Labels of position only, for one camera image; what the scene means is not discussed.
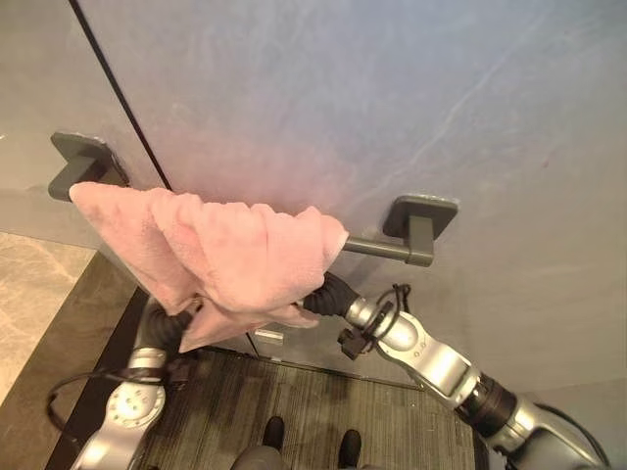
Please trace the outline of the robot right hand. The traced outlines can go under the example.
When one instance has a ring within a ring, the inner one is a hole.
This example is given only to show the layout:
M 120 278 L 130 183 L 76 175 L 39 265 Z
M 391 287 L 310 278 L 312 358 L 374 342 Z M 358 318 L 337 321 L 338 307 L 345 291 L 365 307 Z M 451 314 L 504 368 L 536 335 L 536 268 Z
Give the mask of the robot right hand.
M 321 317 L 345 317 L 353 303 L 361 297 L 347 282 L 327 271 L 323 283 L 290 306 L 303 316 L 308 328 L 316 326 Z

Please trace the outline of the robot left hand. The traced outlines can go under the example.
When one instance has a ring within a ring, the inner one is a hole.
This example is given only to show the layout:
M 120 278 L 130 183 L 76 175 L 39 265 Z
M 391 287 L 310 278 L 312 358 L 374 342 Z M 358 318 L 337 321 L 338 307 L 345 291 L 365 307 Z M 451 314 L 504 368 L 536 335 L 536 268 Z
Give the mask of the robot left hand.
M 152 302 L 147 326 L 150 343 L 168 354 L 178 353 L 184 333 L 202 307 L 202 299 L 195 297 L 182 311 L 169 315 L 161 304 Z

